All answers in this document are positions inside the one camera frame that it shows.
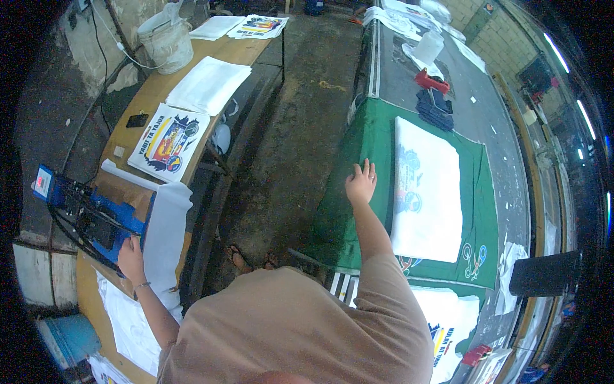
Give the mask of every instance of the tan t-shirt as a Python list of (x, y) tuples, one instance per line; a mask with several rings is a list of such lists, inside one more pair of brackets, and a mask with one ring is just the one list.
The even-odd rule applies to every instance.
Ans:
[(235, 383), (277, 370), (316, 383), (429, 383), (429, 327), (392, 256), (363, 264), (354, 303), (293, 268), (241, 275), (190, 307), (158, 382)]

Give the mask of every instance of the heat press machine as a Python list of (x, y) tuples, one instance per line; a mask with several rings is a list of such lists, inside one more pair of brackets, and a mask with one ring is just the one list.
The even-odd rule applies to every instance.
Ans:
[(39, 165), (33, 185), (34, 195), (47, 204), (60, 230), (94, 260), (124, 277), (117, 266), (117, 256), (125, 238), (140, 236), (141, 249), (151, 214), (145, 222), (133, 217), (134, 207), (116, 204), (98, 193), (97, 188), (69, 179), (45, 165)]

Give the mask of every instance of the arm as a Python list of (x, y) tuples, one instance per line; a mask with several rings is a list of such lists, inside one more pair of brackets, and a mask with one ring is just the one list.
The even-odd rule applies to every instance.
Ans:
[(394, 257), (390, 237), (369, 206), (378, 182), (375, 164), (369, 165), (369, 159), (365, 159), (364, 170), (360, 169), (360, 165), (354, 164), (354, 171), (355, 174), (346, 179), (346, 193), (354, 209), (362, 263), (364, 264), (369, 258), (376, 255)]
[(122, 248), (119, 251), (117, 265), (122, 270), (122, 273), (130, 279), (132, 285), (137, 287), (135, 293), (138, 296), (147, 323), (153, 332), (160, 348), (168, 349), (177, 341), (179, 333), (179, 324), (170, 314), (170, 312), (162, 305), (160, 299), (150, 286), (141, 286), (147, 282), (145, 277), (145, 268), (143, 266), (143, 253), (141, 245), (137, 237), (132, 236), (124, 240)]

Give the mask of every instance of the foot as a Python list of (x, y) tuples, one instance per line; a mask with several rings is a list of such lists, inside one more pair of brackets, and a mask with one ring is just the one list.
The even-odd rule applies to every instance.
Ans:
[(279, 259), (272, 253), (265, 253), (264, 269), (274, 270), (279, 268)]
[(232, 261), (232, 263), (239, 269), (240, 275), (253, 271), (252, 267), (250, 267), (245, 259), (243, 259), (241, 251), (239, 251), (239, 248), (236, 246), (231, 245), (227, 247), (226, 255), (228, 255), (228, 259)]

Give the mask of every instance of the red object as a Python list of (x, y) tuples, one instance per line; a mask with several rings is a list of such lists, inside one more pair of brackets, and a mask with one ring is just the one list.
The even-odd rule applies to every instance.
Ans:
[(462, 360), (460, 362), (468, 366), (475, 367), (476, 365), (478, 365), (478, 362), (480, 361), (480, 359), (486, 353), (489, 353), (491, 351), (492, 351), (492, 348), (485, 344), (478, 345), (474, 349), (467, 352), (465, 356), (462, 357)]
[(416, 74), (414, 80), (424, 89), (435, 88), (444, 95), (450, 90), (450, 85), (445, 81), (437, 81), (426, 74), (426, 68)]

